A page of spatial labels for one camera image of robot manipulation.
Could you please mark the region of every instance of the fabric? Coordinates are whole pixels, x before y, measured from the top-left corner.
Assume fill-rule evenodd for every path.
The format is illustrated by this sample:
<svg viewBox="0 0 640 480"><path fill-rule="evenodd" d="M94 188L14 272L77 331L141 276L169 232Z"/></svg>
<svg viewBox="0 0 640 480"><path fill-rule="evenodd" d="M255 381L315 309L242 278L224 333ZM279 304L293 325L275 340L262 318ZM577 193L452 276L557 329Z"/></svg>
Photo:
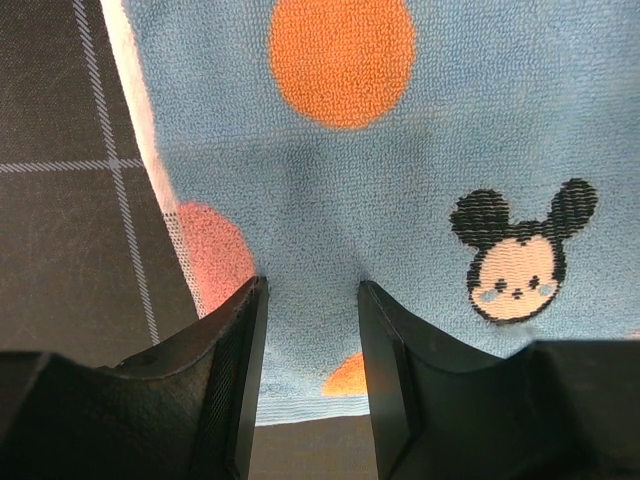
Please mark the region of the fabric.
<svg viewBox="0 0 640 480"><path fill-rule="evenodd" d="M500 356L640 330L635 0L113 5L201 310L270 280L259 424L367 412L364 279Z"/></svg>

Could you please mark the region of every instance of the pink polka dot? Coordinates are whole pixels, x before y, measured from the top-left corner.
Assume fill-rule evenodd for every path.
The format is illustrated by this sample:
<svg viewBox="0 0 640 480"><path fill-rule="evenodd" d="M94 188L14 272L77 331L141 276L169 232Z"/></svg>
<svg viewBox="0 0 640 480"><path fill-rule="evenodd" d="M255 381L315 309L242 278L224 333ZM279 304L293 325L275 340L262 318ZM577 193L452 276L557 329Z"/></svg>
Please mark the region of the pink polka dot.
<svg viewBox="0 0 640 480"><path fill-rule="evenodd" d="M212 312L255 274L253 257L240 230L210 207L180 205L178 216L204 308Z"/></svg>

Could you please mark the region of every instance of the mouse ear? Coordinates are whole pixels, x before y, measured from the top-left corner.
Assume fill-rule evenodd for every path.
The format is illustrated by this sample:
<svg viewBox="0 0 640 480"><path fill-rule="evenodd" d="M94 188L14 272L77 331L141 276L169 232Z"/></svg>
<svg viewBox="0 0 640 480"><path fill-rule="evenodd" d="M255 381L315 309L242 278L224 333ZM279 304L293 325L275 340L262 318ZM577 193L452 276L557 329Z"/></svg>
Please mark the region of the mouse ear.
<svg viewBox="0 0 640 480"><path fill-rule="evenodd" d="M562 241L579 232L589 223L597 203L596 189L589 183L578 178L564 183L544 222L547 235Z"/></svg>
<svg viewBox="0 0 640 480"><path fill-rule="evenodd" d="M493 190L476 190L457 203L451 229L463 243L488 248L502 240L509 228L509 205Z"/></svg>

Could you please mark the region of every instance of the mickey mouse print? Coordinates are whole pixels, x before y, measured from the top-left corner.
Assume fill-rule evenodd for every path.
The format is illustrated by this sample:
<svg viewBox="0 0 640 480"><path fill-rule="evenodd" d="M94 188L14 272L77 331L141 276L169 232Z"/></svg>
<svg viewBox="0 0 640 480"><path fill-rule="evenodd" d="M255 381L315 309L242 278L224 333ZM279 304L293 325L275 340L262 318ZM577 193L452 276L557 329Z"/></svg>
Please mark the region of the mickey mouse print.
<svg viewBox="0 0 640 480"><path fill-rule="evenodd" d="M457 203L453 231L477 249L467 272L469 300L496 324L524 322L557 296L567 271L562 242L582 230L595 211L596 190L566 182L543 221L509 223L509 205L493 190L476 190Z"/></svg>

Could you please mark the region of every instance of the orange polka dot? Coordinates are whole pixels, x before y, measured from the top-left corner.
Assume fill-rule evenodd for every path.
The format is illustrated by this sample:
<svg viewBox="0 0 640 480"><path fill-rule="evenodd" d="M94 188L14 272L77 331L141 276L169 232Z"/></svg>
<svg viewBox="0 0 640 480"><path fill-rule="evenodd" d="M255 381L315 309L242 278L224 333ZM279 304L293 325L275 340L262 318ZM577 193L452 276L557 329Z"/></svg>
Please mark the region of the orange polka dot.
<svg viewBox="0 0 640 480"><path fill-rule="evenodd" d="M214 311L255 272L240 230L205 205L178 207L189 263L207 313Z"/></svg>
<svg viewBox="0 0 640 480"><path fill-rule="evenodd" d="M340 368L331 374L322 389L322 395L327 397L366 395L366 393L367 379L364 374L362 353L347 358Z"/></svg>
<svg viewBox="0 0 640 480"><path fill-rule="evenodd" d="M404 0L279 0L270 65L283 97L332 128L360 128L407 88L415 31Z"/></svg>

